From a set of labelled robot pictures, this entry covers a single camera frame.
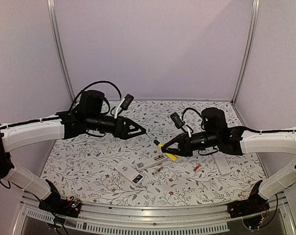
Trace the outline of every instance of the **wire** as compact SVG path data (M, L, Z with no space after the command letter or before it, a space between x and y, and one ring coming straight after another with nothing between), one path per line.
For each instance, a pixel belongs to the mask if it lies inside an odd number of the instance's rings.
M275 194L275 196L276 196L276 209L275 209L275 211L274 211L274 214L273 214L273 216L271 217L271 219L268 221L268 223L265 224L265 225L263 225L263 226L260 226L260 228L264 228L265 226L268 226L268 224L271 223L271 221L274 219L274 217L275 217L275 215L276 215L276 213L277 213L277 209L278 209L278 196L277 196L277 194Z
M183 121L183 116L185 115L185 113L188 111L188 110L191 110L191 111L194 111L197 115L199 115L199 117L202 119L202 115L194 108L191 108L191 107L188 107L188 108L185 108L185 110L182 112L182 121ZM186 125L190 130L191 130L191 133L193 133L193 129L189 126L189 125Z
M28 192L28 191L26 191L26 190L25 190L25 192L32 194L32 195L33 195L33 196L34 196L39 202L41 202L41 199L40 199L39 197L37 197L35 194L33 194L33 193L31 193L31 192ZM55 220L57 220L57 221L62 225L62 228L64 229L65 233L66 233L67 235L69 235L69 233L68 233L68 231L66 230L64 224L62 223L60 217L58 217L58 216L56 215L56 213L52 213L52 212L50 212L50 213L54 216L54 230L55 230L59 235L62 235L62 234L58 231L58 229L56 228L56 222L55 222Z
M265 130L265 131L259 131L259 130L253 130L251 128L248 128L246 126L235 126L234 128L244 129L246 131L251 131L254 133L277 133L277 132L296 132L296 130Z
M5 188L7 188L7 189L10 189L11 188L11 183L8 181L8 186L6 186L4 183L2 183L2 181L1 181L1 179L0 179L0 184L3 186L3 187L5 187Z
M189 130L190 130L190 133L192 134L194 131L193 131L193 129L189 126L189 125L186 125L188 128L189 128ZM185 133L188 133L188 131L186 131L183 127L181 128Z
M198 150L198 154L199 154L200 156L208 156L208 155L212 155L212 154L214 154L214 153L217 153L217 152L219 151L219 149L216 148L216 147L213 147L213 149L214 149L215 151L212 151L212 152L210 152L210 153L203 153L203 154L200 153L201 150Z
M99 135L91 134L91 133L89 133L89 131L87 131L87 132L86 132L86 135L88 135L88 136L92 136L92 137L102 138L102 137L105 137L106 133L104 133L104 135L102 135L102 136L99 136Z
M113 110L114 110L115 108L116 108L116 106L114 106L114 107L111 109L111 111L110 111L110 114L111 114L112 116L114 116ZM123 111L124 111L124 110L120 110L120 111L118 112L117 115L120 115Z
M74 107L74 105L75 105L75 103L76 103L78 97L82 94L82 92L84 92L84 91L85 91L86 89L88 89L89 87L91 87L91 86L93 86L93 85L96 85L96 84L99 84L99 83L108 83L108 84L112 85L112 86L116 89L116 91L118 92L119 99L122 98L122 94L121 94L119 88L118 88L113 82L110 82L110 81L96 81L96 82L92 82L92 83L90 83L89 85L87 85L84 89L82 89L82 90L77 94L77 96L76 96L75 99L73 100L72 104L70 105L70 108L69 108L68 112L70 112L70 111L73 109L73 107Z
M68 231L67 231L67 229L65 228L65 226L64 226L64 223L61 221L61 219L56 215L56 214L53 214L54 215L54 230L59 234L59 235L62 235L59 231L58 231L58 229L56 228L56 221L58 221L59 222L59 224L61 224L61 226L62 226L62 228L63 228L63 230L65 231L65 233L67 234L67 235L69 235L69 233L68 233Z
M185 110L182 112L182 120L183 120L183 116L184 114L188 111L188 110L192 110L194 111L197 115L199 115L199 117L202 119L202 115L194 108L191 108L191 107L188 107L188 108L185 108Z
M265 207L264 207L264 209L265 209L265 215L263 216L263 218L265 219L265 218L267 218L268 210Z

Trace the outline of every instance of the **small red piece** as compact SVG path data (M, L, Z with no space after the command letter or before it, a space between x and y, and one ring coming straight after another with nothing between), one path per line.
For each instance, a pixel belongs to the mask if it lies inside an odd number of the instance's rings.
M193 169L193 171L196 172L200 167L201 167L201 164L197 165L197 166Z

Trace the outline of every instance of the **gray panel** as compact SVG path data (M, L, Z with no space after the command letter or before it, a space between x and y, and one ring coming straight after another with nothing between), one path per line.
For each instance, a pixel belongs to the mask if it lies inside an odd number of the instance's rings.
M46 0L0 1L0 122L26 121L67 109ZM39 173L52 141L12 152ZM10 234L21 190L0 185L0 235Z
M241 219L239 220L233 220L231 222L228 222L228 228L230 229L229 232L224 232L222 235L251 235L251 231L249 231L247 228L245 228L242 224ZM83 231L78 230L72 230L68 229L68 233L70 235L91 235L91 234L97 234L97 233L87 233ZM22 235L28 235L28 234L36 234L36 235L54 235L56 234L53 230L53 226L49 226L45 222L27 217ZM286 235L286 231L282 222L282 216L280 213L277 214L277 216L274 218L274 220L271 222L271 224L259 231L254 231L253 235Z
M261 1L237 108L251 128L296 126L296 0ZM270 175L294 157L262 155ZM296 184L286 190L286 196L296 223Z
M110 80L136 98L231 100L251 0L55 4L75 93Z

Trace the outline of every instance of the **patterned table surface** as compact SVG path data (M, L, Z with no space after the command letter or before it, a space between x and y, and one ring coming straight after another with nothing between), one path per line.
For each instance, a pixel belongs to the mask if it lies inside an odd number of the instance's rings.
M225 111L228 126L241 125L228 102L199 101L134 101L121 115L145 127L149 135L167 142L181 131L177 130L169 115L181 114L186 107L198 111L216 107ZM200 118L194 112L185 115L187 123L201 131ZM186 206L233 201L247 197L253 183L265 178L258 156L230 156L222 154L231 174L222 176L212 155L178 157L160 166L144 170L145 180L135 187L121 177L114 167L120 161L140 162L160 153L146 136L120 140L112 135L94 138L80 135L59 140L47 160L41 177L51 180L62 195L74 195L85 202L125 206ZM196 172L194 167L201 164Z

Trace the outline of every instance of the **black cable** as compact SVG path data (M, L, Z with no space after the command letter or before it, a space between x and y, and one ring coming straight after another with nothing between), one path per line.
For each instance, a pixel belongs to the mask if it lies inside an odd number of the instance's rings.
M190 133L193 134L194 133L194 130L189 126L189 125L186 125L189 129L190 129ZM185 133L188 133L188 131L186 131L183 127L181 128L182 131L184 131Z
M91 133L89 133L89 132L87 131L87 132L86 132L86 135L88 135L88 136L93 136L93 137L98 137L98 138L102 138L102 137L105 137L106 133L104 133L104 135L102 135L102 136L99 136L99 135L91 134Z
M58 229L56 228L56 221L58 221L59 224L61 224L61 226L62 226L63 230L65 231L65 233L66 233L67 235L69 235L69 233L68 233L67 229L65 228L64 223L61 221L61 219L60 219L56 214L53 214L53 215L54 215L54 220L53 220L53 222L54 222L54 229L55 229L55 231L56 231L59 235L62 235L62 234L58 231Z
M33 194L33 193L31 193L31 192L28 192L28 191L25 191L25 192L27 192L27 193L30 193L30 194L32 194L39 202L41 202L41 199L39 198L39 197L37 197L35 194ZM62 223L62 221L61 221L61 219L56 215L56 213L52 213L52 212L50 212L53 216L54 216L54 228L55 228L55 231L59 234L59 235L62 235L59 231L58 231L58 229L56 228L56 220L62 225L62 227L63 227L63 229L64 229L64 231L65 231L65 233L67 234L67 235L69 235L69 233L68 233L68 231L66 230L66 228L64 227L64 224Z
M182 112L182 121L183 121L183 116L185 115L185 113L188 111L188 110L191 110L191 111L194 111L197 115L199 115L199 117L202 119L202 115L194 108L191 108L191 107L188 107L188 108L185 108L185 110ZM186 125L191 131L192 133L194 132L193 129Z
M85 91L86 89L88 89L89 87L91 87L91 86L93 86L93 85L96 85L96 84L99 84L99 83L108 83L108 84L112 85L112 86L117 90L118 95L119 95L119 99L122 98L122 94L121 94L119 88L118 88L113 82L110 82L110 81L96 81L96 82L92 82L92 83L90 83L89 85L87 85L84 89L82 89L82 90L77 94L77 96L76 96L75 99L73 100L72 104L70 105L70 108L69 108L68 112L70 112L70 111L73 109L73 107L74 107L74 105L75 105L75 103L76 103L78 97L82 94L82 92L84 92L84 91Z
M28 121L21 121L21 122L17 122L17 123L12 123L12 124L9 124L9 125L4 126L4 127L7 128L7 127L22 126L22 125L27 125L27 124L31 124L31 123L36 123L36 122L41 122L41 121L51 121L51 120L57 120L57 119L60 119L60 117L59 116L46 117L46 118L43 118L41 120L40 119L33 119L33 120L28 120Z
M5 187L5 188L7 188L7 189L10 189L11 188L11 183L8 181L8 183L9 183L9 186L6 186L4 183L2 183L2 181L1 181L1 179L0 179L0 184L3 186L3 187Z
M111 114L112 116L114 116L114 114L113 114L113 110L114 110L115 108L116 108L116 106L114 106L114 107L111 109L111 111L110 111L110 114ZM117 115L120 115L123 111L124 111L124 110L121 109L121 110L117 113Z
M185 110L182 112L182 120L183 120L183 116L184 116L184 114L188 111L188 110L192 110L192 111L194 111L197 115L199 115L199 117L202 119L202 115L198 112L198 110L196 110L196 109L194 109L194 108L190 108L190 107L188 107L188 108L185 108Z
M274 211L274 214L273 214L273 216L271 217L271 219L268 221L268 223L265 224L265 225L263 225L263 226L261 225L260 228L264 228L265 226L268 226L268 224L271 223L271 221L274 219L274 217L275 217L275 215L276 215L276 213L277 213L277 209L278 209L278 196L277 196L277 194L275 194L275 196L276 196L276 209L275 209L275 211Z
M214 154L214 153L217 153L217 152L219 151L219 149L216 148L216 147L213 147L213 149L214 149L215 151L212 151L212 152L210 152L210 153L203 153L203 154L200 153L201 150L198 150L198 154L199 154L200 156L208 156L208 155L212 155L212 154Z
M246 126L235 126L234 128L238 129L244 129L245 131L251 131L254 133L277 133L277 132L296 132L296 130L265 130L265 131L259 131L259 130L253 130L251 128L248 128Z

